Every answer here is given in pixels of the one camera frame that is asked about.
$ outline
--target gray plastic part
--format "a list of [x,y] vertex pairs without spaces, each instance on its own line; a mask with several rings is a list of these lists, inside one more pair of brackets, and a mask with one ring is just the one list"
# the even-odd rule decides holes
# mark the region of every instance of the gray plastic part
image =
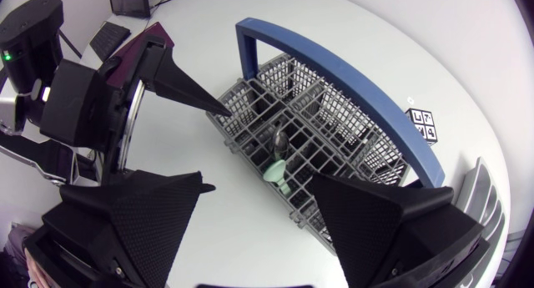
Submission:
[[232,153],[262,178],[274,163],[277,126],[290,139],[285,179],[291,193],[265,183],[290,218],[335,253],[309,183],[316,172],[401,185],[409,165],[384,132],[332,84],[287,54],[262,65],[257,78],[239,80],[219,101],[232,117],[207,113]]
[[505,222],[495,182],[482,157],[476,161],[475,168],[467,172],[456,207],[484,225],[482,238],[490,243],[489,250],[475,268],[456,286],[475,287],[495,253]]

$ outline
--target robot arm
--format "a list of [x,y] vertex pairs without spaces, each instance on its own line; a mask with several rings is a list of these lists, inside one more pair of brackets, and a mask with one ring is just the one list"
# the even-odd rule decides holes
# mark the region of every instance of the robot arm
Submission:
[[[98,184],[122,177],[145,90],[231,115],[176,66],[163,39],[147,37],[123,87],[113,88],[97,70],[63,59],[62,23],[61,0],[30,0],[0,24],[8,76],[0,81],[0,151],[36,167],[55,184],[71,184],[80,175]],[[20,136],[26,121],[51,140],[37,143]],[[77,154],[79,147],[92,149],[95,160]]]

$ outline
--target white surface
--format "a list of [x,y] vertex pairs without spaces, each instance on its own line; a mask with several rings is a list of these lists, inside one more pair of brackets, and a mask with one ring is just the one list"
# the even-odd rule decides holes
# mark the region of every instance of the white surface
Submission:
[[524,230],[534,207],[534,48],[514,0],[350,1],[417,41],[473,97],[506,159],[510,232]]
[[[291,29],[338,54],[381,87],[402,109],[432,112],[439,142],[432,146],[445,184],[460,187],[476,158],[494,176],[503,210],[510,213],[506,164],[482,112],[450,73],[427,51],[390,24],[346,0],[174,0],[160,21],[174,40],[174,61],[215,97],[241,76],[234,25],[246,17]],[[111,17],[138,33],[145,22]],[[259,46],[259,60],[278,51]],[[83,63],[100,62],[86,48]],[[146,93],[128,156],[130,169],[165,175],[201,170],[217,190],[201,195],[169,274],[172,287],[198,283],[241,286],[313,284],[346,286],[339,261],[299,230],[284,206],[237,155],[201,110]],[[481,286],[495,275],[496,257]]]
[[111,17],[109,0],[62,0],[61,29],[79,52],[89,44],[102,23]]

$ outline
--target metal spoon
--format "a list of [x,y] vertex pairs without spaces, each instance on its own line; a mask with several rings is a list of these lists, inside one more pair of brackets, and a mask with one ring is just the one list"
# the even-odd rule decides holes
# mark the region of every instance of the metal spoon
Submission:
[[285,159],[290,148],[290,138],[288,138],[285,131],[282,130],[281,122],[273,134],[271,147],[275,155],[275,160]]

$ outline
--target white table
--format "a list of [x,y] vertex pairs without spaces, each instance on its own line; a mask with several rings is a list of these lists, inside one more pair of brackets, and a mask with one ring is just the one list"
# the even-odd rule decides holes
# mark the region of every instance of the white table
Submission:
[[[464,88],[427,51],[405,34],[346,0],[173,0],[150,21],[161,22],[174,40],[174,61],[218,98],[241,77],[234,25],[247,17],[304,35],[359,69],[403,110],[430,110],[439,142],[432,146],[446,185],[461,187],[482,156],[496,181],[505,230],[479,286],[496,274],[508,232],[510,192],[501,147],[491,126]],[[132,30],[145,20],[112,16]],[[279,53],[259,46],[261,63]],[[82,63],[98,67],[90,47]],[[413,105],[408,98],[415,100]],[[241,286],[313,284],[346,286],[337,258],[311,234],[299,230],[285,207],[237,155],[204,111],[146,93],[136,123],[128,168],[172,175],[201,170],[216,185],[201,195],[168,283]]]

